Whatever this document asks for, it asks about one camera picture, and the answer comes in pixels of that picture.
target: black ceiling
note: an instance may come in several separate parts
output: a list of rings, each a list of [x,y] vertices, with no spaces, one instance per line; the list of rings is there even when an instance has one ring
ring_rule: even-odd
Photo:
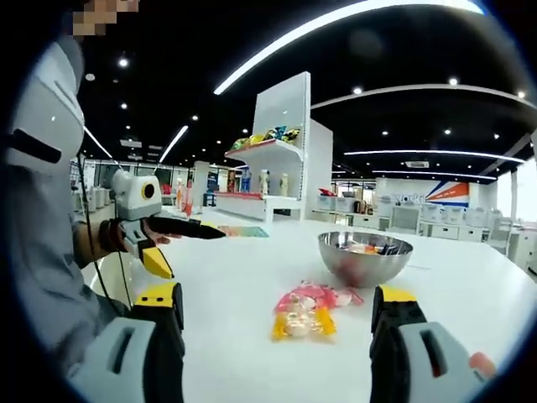
[[[446,84],[452,76],[464,85],[510,94],[523,90],[528,101],[535,100],[529,81],[529,72],[537,66],[537,52],[530,53],[534,18],[521,0],[495,2],[489,5],[492,13],[484,16],[439,6],[359,14],[288,45],[222,95],[213,94],[221,81],[265,45],[350,3],[355,2],[209,7],[144,0],[139,13],[118,14],[106,36],[84,41],[86,72],[96,78],[84,81],[79,96],[86,126],[116,160],[127,160],[132,152],[120,145],[120,139],[139,139],[143,147],[137,154],[147,161],[155,158],[147,156],[154,152],[150,145],[165,148],[188,124],[189,131],[165,164],[191,166],[195,155],[196,160],[233,166],[240,164],[224,162],[224,152],[243,136],[244,128],[251,129],[257,93],[302,71],[311,73],[312,104],[349,95],[355,86],[366,92]],[[127,68],[117,65],[121,57],[129,60]],[[122,102],[127,103],[126,110],[120,108]],[[193,115],[199,120],[192,121]],[[537,127],[535,110],[522,102],[449,89],[360,97],[314,109],[312,117],[333,130],[335,164],[348,171],[342,176],[357,178],[374,177],[373,170],[406,170],[400,164],[406,160],[428,160],[431,170],[479,175],[494,160],[343,153],[451,149],[504,154]],[[450,135],[444,134],[446,128]],[[94,158],[106,158],[89,138],[83,149]],[[526,144],[514,156],[528,158],[531,153]],[[500,171],[489,175],[515,166],[501,164]]]

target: cable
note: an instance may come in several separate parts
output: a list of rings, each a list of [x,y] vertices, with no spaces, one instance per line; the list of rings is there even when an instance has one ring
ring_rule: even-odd
[[[99,282],[101,283],[102,291],[104,292],[105,297],[107,298],[108,302],[110,303],[110,306],[112,309],[117,313],[119,317],[122,317],[123,315],[119,313],[119,310],[112,302],[112,298],[108,295],[107,288],[104,286],[104,281],[102,280],[101,271],[99,270],[99,266],[97,265],[96,259],[95,259],[95,248],[93,246],[93,237],[91,236],[91,223],[90,223],[90,211],[88,209],[88,202],[87,202],[87,195],[86,195],[86,184],[84,183],[84,170],[82,169],[82,162],[81,162],[81,155],[80,153],[76,156],[78,159],[78,171],[81,176],[81,187],[82,187],[82,203],[84,205],[84,212],[86,214],[86,226],[87,226],[87,236],[90,239],[90,250],[91,250],[91,256],[93,258],[93,264],[95,265],[95,271],[97,272],[97,276],[99,277]]]
[[[114,202],[114,217],[117,218],[117,204]],[[127,294],[128,307],[133,308],[133,303],[131,302],[131,297],[128,294],[127,280],[125,279],[125,268],[123,267],[123,259],[121,257],[121,252],[117,251],[117,256],[119,256],[119,264],[121,265],[121,274],[123,276],[123,284],[125,285],[125,294]]]

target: colorful mat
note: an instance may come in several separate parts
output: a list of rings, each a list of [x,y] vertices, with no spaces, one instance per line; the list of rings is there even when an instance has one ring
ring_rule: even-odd
[[[228,227],[221,225],[220,231],[228,237],[268,238],[269,235],[261,227]]]

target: window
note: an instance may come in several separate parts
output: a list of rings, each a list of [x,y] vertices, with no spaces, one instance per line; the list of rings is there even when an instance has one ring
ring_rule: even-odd
[[[527,160],[517,170],[517,218],[537,221],[537,164]]]
[[[498,177],[498,210],[511,217],[511,172]]]

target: metal bowl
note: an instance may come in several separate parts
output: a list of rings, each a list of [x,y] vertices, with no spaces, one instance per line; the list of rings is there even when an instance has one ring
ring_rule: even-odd
[[[347,250],[361,243],[377,247],[381,254]],[[319,250],[326,267],[352,287],[375,287],[393,279],[410,259],[412,245],[374,233],[335,232],[319,235]]]

